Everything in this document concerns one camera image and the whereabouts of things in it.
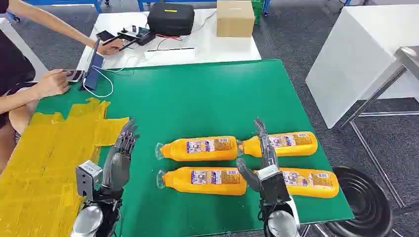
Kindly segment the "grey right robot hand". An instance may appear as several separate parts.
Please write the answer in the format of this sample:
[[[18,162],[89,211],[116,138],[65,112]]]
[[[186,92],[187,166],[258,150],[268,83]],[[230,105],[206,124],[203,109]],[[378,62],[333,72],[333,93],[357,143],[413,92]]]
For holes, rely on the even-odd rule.
[[[265,123],[260,117],[253,121],[257,128],[258,145],[261,149],[261,169],[254,173],[242,158],[236,159],[236,167],[247,184],[255,192],[263,192],[262,182],[275,179],[280,174],[277,155],[271,145]]]

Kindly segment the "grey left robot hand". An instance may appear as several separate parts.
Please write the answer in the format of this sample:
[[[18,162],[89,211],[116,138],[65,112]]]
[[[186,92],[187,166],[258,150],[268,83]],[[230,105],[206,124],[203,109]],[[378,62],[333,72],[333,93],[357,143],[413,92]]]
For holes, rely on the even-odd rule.
[[[131,155],[140,134],[136,133],[134,118],[123,126],[117,139],[109,149],[103,169],[100,193],[112,195],[120,192],[129,180]]]

